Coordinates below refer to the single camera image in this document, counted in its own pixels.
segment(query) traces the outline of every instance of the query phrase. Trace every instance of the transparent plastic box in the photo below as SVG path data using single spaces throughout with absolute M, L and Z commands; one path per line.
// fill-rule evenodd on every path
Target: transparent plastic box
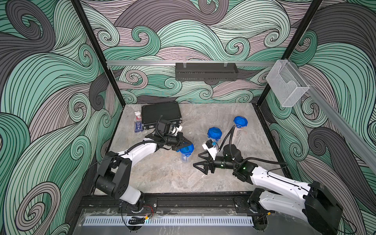
M 307 92 L 309 86 L 298 67 L 288 60 L 277 60 L 266 81 L 282 107 L 292 107 Z

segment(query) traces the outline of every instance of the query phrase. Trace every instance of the metal rail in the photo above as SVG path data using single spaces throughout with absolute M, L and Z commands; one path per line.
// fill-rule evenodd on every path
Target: metal rail
M 155 61 L 155 60 L 109 60 L 107 66 L 175 66 L 176 63 L 235 63 L 247 67 L 272 67 L 275 61 Z

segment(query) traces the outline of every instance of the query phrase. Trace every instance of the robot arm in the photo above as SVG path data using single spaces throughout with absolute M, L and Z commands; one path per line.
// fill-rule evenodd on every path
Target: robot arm
M 142 142 L 119 153 L 107 152 L 94 177 L 94 186 L 115 199 L 126 201 L 133 211 L 139 211 L 143 206 L 143 193 L 128 185 L 131 168 L 164 145 L 174 151 L 191 145 L 180 130 L 182 126 L 160 120 L 155 134 L 147 135 Z M 118 168 L 116 173 L 111 171 L 115 168 Z
M 209 170 L 214 173 L 216 168 L 232 169 L 233 175 L 239 180 L 273 191 L 261 188 L 253 191 L 249 203 L 255 212 L 279 211 L 308 222 L 322 234 L 337 234 L 343 208 L 325 185 L 316 181 L 308 184 L 271 173 L 243 159 L 233 144 L 232 154 L 228 144 L 223 148 L 223 156 L 217 156 L 217 145 L 211 140 L 203 147 L 206 151 L 200 153 L 199 157 L 205 161 L 194 163 L 193 166 L 204 174 L 208 174 Z

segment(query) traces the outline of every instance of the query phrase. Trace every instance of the gray marble surface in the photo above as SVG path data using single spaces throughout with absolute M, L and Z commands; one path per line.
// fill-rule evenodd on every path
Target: gray marble surface
M 141 106 L 126 105 L 110 147 L 111 151 L 126 150 L 153 131 L 144 130 L 134 133 L 134 112 L 140 111 Z M 221 129 L 224 137 L 231 129 L 235 116 L 238 115 L 248 120 L 248 126 L 243 130 L 237 144 L 242 156 L 277 161 L 252 104 L 179 104 L 179 106 L 183 119 L 182 132 L 195 147 L 191 162 L 183 163 L 178 152 L 160 149 L 132 168 L 129 185 L 144 193 L 251 191 L 256 188 L 254 185 L 238 180 L 232 175 L 232 170 L 216 169 L 214 174 L 205 175 L 192 166 L 192 163 L 203 161 L 197 155 L 204 151 L 202 144 L 208 140 L 208 129 L 216 126 Z M 263 162 L 255 163 L 267 170 L 279 167 Z M 283 175 L 281 170 L 274 172 Z

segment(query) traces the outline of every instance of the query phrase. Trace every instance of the black case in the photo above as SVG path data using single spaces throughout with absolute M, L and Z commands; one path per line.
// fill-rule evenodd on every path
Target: black case
M 142 127 L 144 129 L 155 128 L 157 121 L 162 115 L 162 119 L 174 124 L 182 122 L 182 114 L 178 102 L 167 102 L 141 107 Z

